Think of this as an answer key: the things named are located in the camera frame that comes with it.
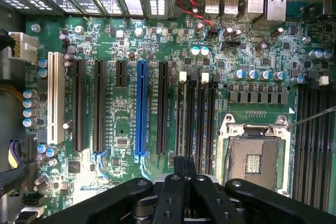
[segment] ram slot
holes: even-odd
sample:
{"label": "ram slot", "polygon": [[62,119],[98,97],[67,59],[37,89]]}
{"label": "ram slot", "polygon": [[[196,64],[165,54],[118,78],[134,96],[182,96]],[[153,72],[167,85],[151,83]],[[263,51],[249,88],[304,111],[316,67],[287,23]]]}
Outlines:
{"label": "ram slot", "polygon": [[96,60],[94,63],[94,112],[93,112],[93,152],[105,151],[106,120],[106,62]]}
{"label": "ram slot", "polygon": [[197,137],[196,137],[196,171],[202,173],[203,167],[203,136],[204,136],[204,114],[205,114],[205,91],[206,86],[199,84],[197,101]]}
{"label": "ram slot", "polygon": [[72,77],[72,149],[82,152],[85,148],[86,62],[73,61]]}
{"label": "ram slot", "polygon": [[166,151],[168,119],[168,62],[159,63],[159,100],[157,117],[156,154]]}
{"label": "ram slot", "polygon": [[147,114],[147,81],[148,66],[145,60],[138,61],[138,77],[136,86],[137,117],[135,124],[135,155],[145,155],[146,114]]}
{"label": "ram slot", "polygon": [[187,111],[185,129],[185,156],[193,155],[194,111],[196,82],[189,81],[187,85]]}
{"label": "ram slot", "polygon": [[211,174],[212,172],[212,153],[214,144],[214,118],[215,118],[215,99],[217,83],[209,83],[209,96],[208,96],[208,124],[206,134],[206,151],[205,151],[205,174]]}

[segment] screw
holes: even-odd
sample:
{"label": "screw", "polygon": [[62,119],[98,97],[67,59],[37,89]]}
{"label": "screw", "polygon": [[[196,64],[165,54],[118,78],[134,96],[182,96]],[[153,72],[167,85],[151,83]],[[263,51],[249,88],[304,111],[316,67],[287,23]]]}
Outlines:
{"label": "screw", "polygon": [[205,177],[204,177],[204,176],[197,176],[196,178],[197,178],[197,180],[199,180],[199,181],[204,181],[204,180],[205,180]]}
{"label": "screw", "polygon": [[235,187],[239,187],[242,186],[241,183],[239,181],[233,181],[232,185],[234,185]]}

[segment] silver capacitor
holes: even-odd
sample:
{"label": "silver capacitor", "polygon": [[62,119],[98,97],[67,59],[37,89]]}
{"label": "silver capacitor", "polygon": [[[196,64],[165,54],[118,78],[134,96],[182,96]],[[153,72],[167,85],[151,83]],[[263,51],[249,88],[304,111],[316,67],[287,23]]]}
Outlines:
{"label": "silver capacitor", "polygon": [[66,36],[65,34],[60,34],[59,39],[65,44],[69,44],[71,41],[70,38]]}
{"label": "silver capacitor", "polygon": [[259,73],[259,78],[261,80],[268,80],[269,78],[269,71],[262,71]]}
{"label": "silver capacitor", "polygon": [[41,176],[39,176],[36,180],[35,180],[35,185],[36,186],[39,186],[39,185],[41,185],[43,182],[47,182],[47,180],[48,180],[48,176],[47,176],[47,174],[41,174]]}
{"label": "silver capacitor", "polygon": [[275,72],[273,74],[273,79],[276,81],[283,81],[285,79],[285,73],[282,71]]}

